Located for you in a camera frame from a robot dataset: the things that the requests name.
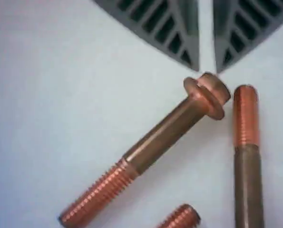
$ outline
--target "metal fastener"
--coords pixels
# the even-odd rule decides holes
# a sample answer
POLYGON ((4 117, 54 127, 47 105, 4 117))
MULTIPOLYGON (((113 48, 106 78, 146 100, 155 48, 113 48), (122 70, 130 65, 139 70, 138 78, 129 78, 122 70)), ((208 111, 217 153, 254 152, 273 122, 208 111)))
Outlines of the metal fastener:
POLYGON ((196 228, 200 216, 189 204, 183 204, 172 212, 157 228, 196 228))
POLYGON ((204 115, 216 120, 224 117, 222 106, 230 99, 230 93, 215 75, 205 73, 198 80, 188 77, 184 87, 188 97, 60 215, 64 227, 87 225, 204 115))
POLYGON ((264 228, 258 95, 250 85, 234 93, 236 228, 264 228))

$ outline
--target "bolt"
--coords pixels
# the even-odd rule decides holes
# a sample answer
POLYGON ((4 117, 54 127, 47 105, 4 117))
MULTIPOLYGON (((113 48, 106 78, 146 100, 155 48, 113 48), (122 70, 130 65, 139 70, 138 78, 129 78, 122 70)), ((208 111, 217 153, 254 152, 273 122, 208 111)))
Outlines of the bolt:
POLYGON ((183 204, 170 214, 157 228, 195 228, 201 218, 189 204, 183 204))
POLYGON ((216 120, 224 117, 222 106, 230 94, 215 75, 205 73, 198 80, 188 77, 184 87, 188 97, 60 215, 64 227, 85 227, 204 115, 216 120))
POLYGON ((264 228, 258 95, 250 85, 234 92, 236 228, 264 228))

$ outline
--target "gray ribbed plastic piece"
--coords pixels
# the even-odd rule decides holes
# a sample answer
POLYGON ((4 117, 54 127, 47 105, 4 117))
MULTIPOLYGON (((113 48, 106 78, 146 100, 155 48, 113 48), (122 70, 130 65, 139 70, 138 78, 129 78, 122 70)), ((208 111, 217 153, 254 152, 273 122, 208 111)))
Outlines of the gray ribbed plastic piece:
POLYGON ((188 68, 199 70, 196 0, 94 0, 107 13, 188 68))
POLYGON ((283 0, 214 0, 217 72, 259 45, 283 23, 283 0))

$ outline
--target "copper-plated bolt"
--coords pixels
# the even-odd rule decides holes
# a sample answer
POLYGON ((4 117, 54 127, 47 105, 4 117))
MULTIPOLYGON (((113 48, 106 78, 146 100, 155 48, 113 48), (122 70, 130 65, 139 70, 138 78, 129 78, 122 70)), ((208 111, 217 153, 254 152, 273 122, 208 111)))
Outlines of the copper-plated bolt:
POLYGON ((60 215, 64 227, 82 228, 88 224, 204 115, 216 120, 224 117, 222 106, 230 93, 215 75, 205 73, 198 80, 188 77, 184 87, 188 97, 60 215))
POLYGON ((196 228, 201 218, 189 204, 178 207, 157 228, 196 228))
POLYGON ((234 92, 236 228, 264 228, 258 95, 250 85, 234 92))

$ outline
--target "bolt thread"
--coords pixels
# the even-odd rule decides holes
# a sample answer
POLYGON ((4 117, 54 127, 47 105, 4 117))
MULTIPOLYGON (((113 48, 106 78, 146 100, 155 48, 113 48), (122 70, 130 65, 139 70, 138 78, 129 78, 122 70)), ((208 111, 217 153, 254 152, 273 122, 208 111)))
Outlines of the bolt thread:
POLYGON ((60 215, 60 223, 66 228, 85 227, 137 176, 130 164, 121 159, 60 215))
POLYGON ((258 95, 250 85, 234 92, 234 146, 259 145, 258 95))
POLYGON ((157 228, 195 228, 200 220, 201 218, 192 206, 183 204, 157 228))

